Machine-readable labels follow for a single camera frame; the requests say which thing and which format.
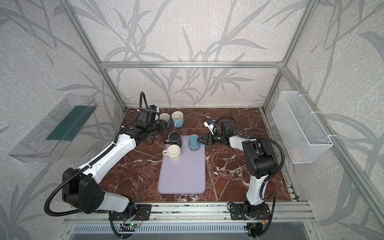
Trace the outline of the lilac purple mug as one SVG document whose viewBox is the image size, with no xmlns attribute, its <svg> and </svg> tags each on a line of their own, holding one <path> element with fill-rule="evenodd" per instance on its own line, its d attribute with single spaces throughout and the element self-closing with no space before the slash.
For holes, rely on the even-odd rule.
<svg viewBox="0 0 384 240">
<path fill-rule="evenodd" d="M 160 114 L 159 120 L 164 120 L 166 123 L 166 129 L 169 129 L 172 125 L 171 116 L 168 113 Z"/>
</svg>

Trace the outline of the light blue mug front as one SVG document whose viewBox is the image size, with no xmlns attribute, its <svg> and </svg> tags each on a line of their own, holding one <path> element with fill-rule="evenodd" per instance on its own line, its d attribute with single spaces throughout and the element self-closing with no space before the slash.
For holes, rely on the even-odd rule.
<svg viewBox="0 0 384 240">
<path fill-rule="evenodd" d="M 181 111 L 175 111 L 172 113 L 171 118 L 173 120 L 175 128 L 181 128 L 184 124 L 184 114 Z"/>
</svg>

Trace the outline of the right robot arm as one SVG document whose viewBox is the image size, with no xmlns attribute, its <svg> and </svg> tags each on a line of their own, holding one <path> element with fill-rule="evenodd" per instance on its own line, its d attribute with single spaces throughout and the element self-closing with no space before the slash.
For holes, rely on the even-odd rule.
<svg viewBox="0 0 384 240">
<path fill-rule="evenodd" d="M 244 152 L 247 169 L 251 175 L 244 210 L 246 216 L 255 218 L 266 205 L 266 200 L 272 198 L 273 204 L 276 203 L 276 194 L 266 197 L 265 191 L 268 181 L 282 169 L 285 154 L 281 146 L 271 139 L 242 136 L 239 129 L 234 132 L 232 121 L 236 120 L 221 117 L 204 122 L 204 126 L 210 130 L 210 133 L 199 137 L 198 142 L 205 146 L 218 143 Z"/>
</svg>

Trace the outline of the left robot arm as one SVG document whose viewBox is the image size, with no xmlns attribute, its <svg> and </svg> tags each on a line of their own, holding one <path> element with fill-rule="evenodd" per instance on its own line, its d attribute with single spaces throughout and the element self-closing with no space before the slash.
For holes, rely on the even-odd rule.
<svg viewBox="0 0 384 240">
<path fill-rule="evenodd" d="M 132 217 L 136 212 L 135 202 L 123 195 L 103 191 L 99 184 L 128 152 L 134 150 L 150 136 L 164 133 L 167 123 L 160 120 L 159 109 L 148 105 L 144 92 L 140 93 L 137 115 L 122 126 L 114 140 L 92 160 L 77 169 L 68 168 L 63 173 L 63 182 L 49 195 L 44 211 L 48 216 L 61 217 L 76 213 L 90 214 L 100 211 L 116 212 Z M 55 212 L 50 204 L 59 192 L 65 203 L 75 207 L 66 212 Z"/>
</svg>

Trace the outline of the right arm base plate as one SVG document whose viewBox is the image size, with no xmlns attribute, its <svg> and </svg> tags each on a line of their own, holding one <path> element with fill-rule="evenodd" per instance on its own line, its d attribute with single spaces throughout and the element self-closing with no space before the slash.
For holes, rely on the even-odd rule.
<svg viewBox="0 0 384 240">
<path fill-rule="evenodd" d="M 257 206 L 248 206 L 245 203 L 228 203 L 227 208 L 231 214 L 231 220 L 260 220 L 265 221 L 271 218 L 269 206 L 262 203 Z"/>
</svg>

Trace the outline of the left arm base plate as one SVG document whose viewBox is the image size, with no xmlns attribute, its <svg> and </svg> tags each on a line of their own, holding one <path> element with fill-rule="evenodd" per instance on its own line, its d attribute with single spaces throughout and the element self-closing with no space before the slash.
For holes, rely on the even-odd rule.
<svg viewBox="0 0 384 240">
<path fill-rule="evenodd" d="M 112 221 L 148 221 L 151 215 L 152 205 L 150 204 L 133 204 L 130 203 L 122 212 L 112 212 Z"/>
</svg>

